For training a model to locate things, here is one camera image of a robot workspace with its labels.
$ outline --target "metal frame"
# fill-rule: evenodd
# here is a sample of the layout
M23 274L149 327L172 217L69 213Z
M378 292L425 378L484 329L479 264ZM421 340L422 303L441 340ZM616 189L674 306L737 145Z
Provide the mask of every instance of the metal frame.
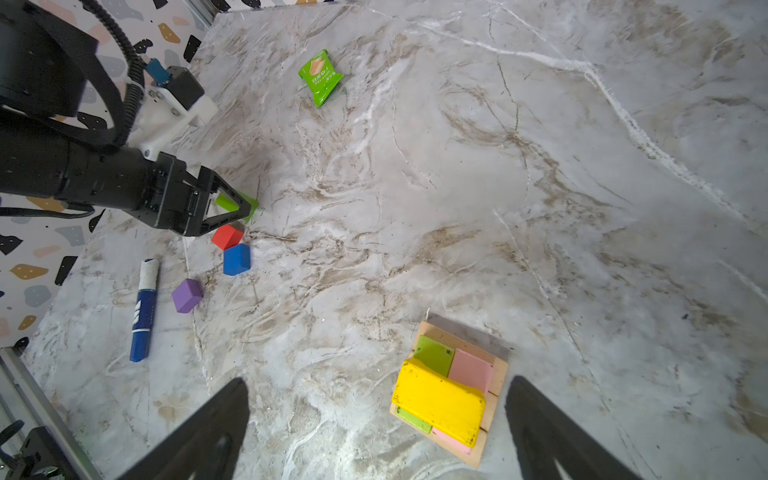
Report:
M209 0L184 0L184 4L189 8L192 15L210 28L214 24L214 16L219 9Z
M14 420L24 422L22 430L5 444L7 453L18 453L29 432L44 426L81 480L103 480L35 378L10 347L0 348L0 407L3 425L10 425Z

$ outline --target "green block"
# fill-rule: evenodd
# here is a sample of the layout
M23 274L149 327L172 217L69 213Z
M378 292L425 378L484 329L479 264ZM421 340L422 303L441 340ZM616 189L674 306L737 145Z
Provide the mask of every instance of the green block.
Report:
M422 335L416 343L416 351L413 353L413 358L421 360L425 366L440 375L448 376L448 372L451 371L454 353L454 349Z
M246 194L244 194L240 190L235 190L235 191L239 193L240 196L250 204L250 214L248 214L247 217L243 218L244 222L250 222L250 218L253 216L254 213L256 213L256 209L259 208L259 201L256 200L255 198L248 197ZM225 209L228 212L234 212L234 211L237 211L238 209L237 204L234 203L232 199L229 197L229 195L225 193L221 193L219 194L218 197L216 197L216 205Z
M398 417L410 423L411 425L415 426L417 429L421 430L424 433L430 433L432 431L432 426L430 424L428 424L424 420L421 420L416 415L406 412L400 407L397 407L397 410L395 410L395 413L397 414Z
M416 342L416 350L413 353L413 358L421 360L424 362L424 365L440 375L448 376L448 372L451 370L451 362L453 362L454 353L454 349L448 348L442 343L422 335L419 337L419 341ZM430 433L432 431L432 426L430 424L400 407L397 407L395 413L398 417L424 433Z

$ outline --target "pink block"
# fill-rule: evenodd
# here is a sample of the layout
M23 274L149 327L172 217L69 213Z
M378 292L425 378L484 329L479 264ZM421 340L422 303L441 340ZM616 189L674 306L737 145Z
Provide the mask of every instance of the pink block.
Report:
M456 349L448 378L486 393L491 385L491 377L493 365L464 350Z
M438 437L440 439L445 440L446 442L448 442L451 445L453 445L453 447L456 450L459 450L461 453L463 453L465 455L469 455L470 453L472 453L472 449L470 449L467 445L464 445L459 440L454 439L453 437L447 436L445 433L440 432L435 427L432 427L432 431L429 434L430 435L434 435L435 437Z

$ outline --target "terrazzo wallpaper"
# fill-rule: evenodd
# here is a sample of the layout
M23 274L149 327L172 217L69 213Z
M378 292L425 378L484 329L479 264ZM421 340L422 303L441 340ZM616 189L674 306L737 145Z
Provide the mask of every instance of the terrazzo wallpaper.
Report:
M32 0L99 41L97 55L105 71L124 91L126 64L115 41L78 0ZM101 0L140 53L163 66L187 66L206 27L182 0ZM76 118L66 123L88 128L112 125L104 102L88 85ZM3 207L63 211L52 199L3 194ZM0 217L0 346L12 346L37 328L69 270L82 253L103 213L77 220Z
M62 212L53 199L2 195L3 207ZM0 217L0 346L13 346L37 328L58 288L101 219Z

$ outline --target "wooden board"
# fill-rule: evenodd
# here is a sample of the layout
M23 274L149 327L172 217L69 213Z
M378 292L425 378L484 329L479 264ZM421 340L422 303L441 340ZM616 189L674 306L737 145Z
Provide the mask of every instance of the wooden board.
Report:
M485 411L483 412L482 422L480 423L480 432L478 433L475 447L472 449L472 452L467 455L464 452L456 449L454 445L442 440L439 437L424 433L421 430L413 427L413 425L410 423L402 420L395 413L397 407L394 403L389 406L389 412L392 413L392 415L394 415L401 422L404 422L406 425L410 426L417 432L431 439L434 443L451 452L456 456L456 458L459 458L467 465L477 469L480 466L482 451L485 449L485 441L488 439L488 430L491 428L491 423L493 422L493 416L496 412L496 407L498 406L498 397L502 393L502 387L504 386L504 379L506 378L507 371L509 370L509 364L497 356L493 356L483 349L480 349L471 343L467 343L457 336L451 335L445 330L439 329L438 327L427 322L422 322L421 326L419 326L419 331L416 333L416 337L413 340L413 347L411 348L409 358L413 356L413 353L416 349L416 343L419 341L419 337L421 335L427 336L452 349L462 349L465 352L471 353L479 359L485 360L486 362L493 365L493 377L491 377L491 383L488 386L488 392L485 394Z

